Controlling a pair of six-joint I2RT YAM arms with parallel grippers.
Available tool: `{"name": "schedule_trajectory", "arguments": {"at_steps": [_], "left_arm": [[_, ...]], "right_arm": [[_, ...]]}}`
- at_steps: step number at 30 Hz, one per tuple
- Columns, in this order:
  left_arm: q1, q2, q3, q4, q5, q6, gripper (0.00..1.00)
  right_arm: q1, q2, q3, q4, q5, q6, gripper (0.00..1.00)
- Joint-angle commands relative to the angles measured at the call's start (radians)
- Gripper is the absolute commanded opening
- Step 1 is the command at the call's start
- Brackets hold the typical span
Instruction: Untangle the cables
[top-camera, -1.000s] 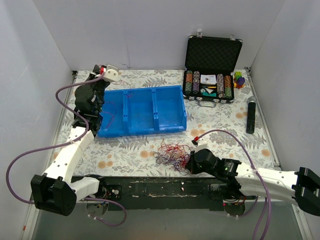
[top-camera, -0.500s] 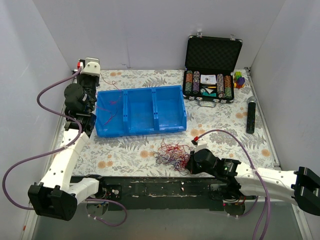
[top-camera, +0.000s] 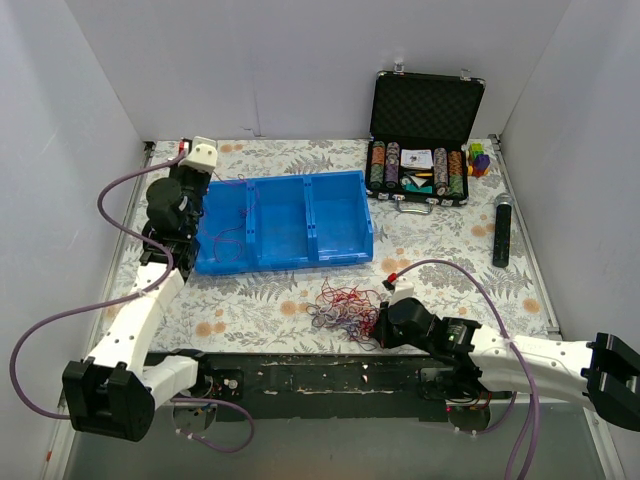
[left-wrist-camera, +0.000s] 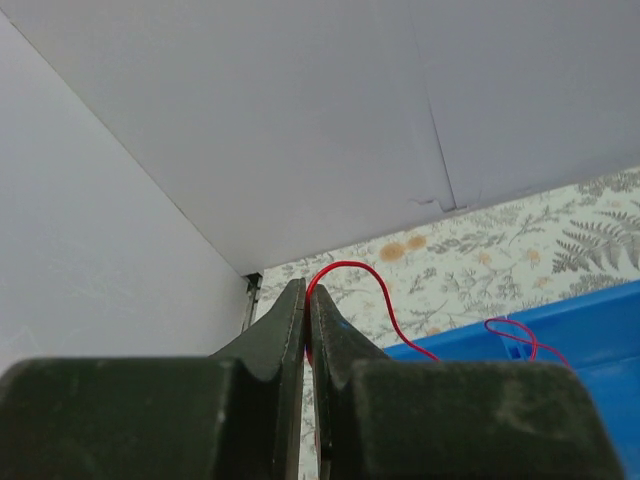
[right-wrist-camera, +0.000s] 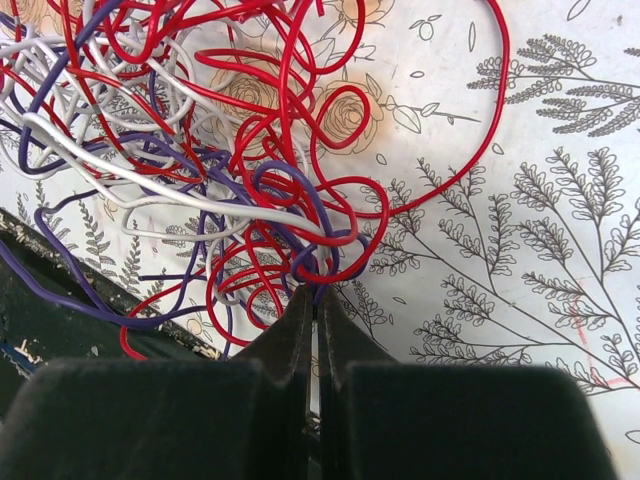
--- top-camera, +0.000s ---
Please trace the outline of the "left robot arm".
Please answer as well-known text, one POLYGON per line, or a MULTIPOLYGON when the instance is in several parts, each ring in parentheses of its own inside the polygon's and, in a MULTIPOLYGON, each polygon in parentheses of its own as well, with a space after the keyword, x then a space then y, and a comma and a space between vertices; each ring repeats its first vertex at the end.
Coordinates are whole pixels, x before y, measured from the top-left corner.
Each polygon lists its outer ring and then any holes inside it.
POLYGON ((71 361, 63 392, 75 430, 129 441, 148 432, 155 410, 180 393, 205 398, 213 386, 199 356, 169 354, 147 367, 145 360, 160 320, 184 287, 200 249, 196 238, 211 173, 185 163, 146 191, 149 238, 131 292, 88 357, 71 361))

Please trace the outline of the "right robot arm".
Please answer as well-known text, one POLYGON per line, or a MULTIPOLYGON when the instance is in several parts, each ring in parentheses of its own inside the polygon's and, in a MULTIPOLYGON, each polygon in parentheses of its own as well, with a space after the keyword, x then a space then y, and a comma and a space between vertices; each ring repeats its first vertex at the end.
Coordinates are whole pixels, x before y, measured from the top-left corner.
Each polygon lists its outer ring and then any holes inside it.
POLYGON ((477 321, 438 318, 417 299, 383 303, 373 338, 385 349, 411 346, 443 363, 423 389, 430 398, 537 393, 580 405, 617 427, 639 429, 639 355, 623 340, 505 339, 477 321))

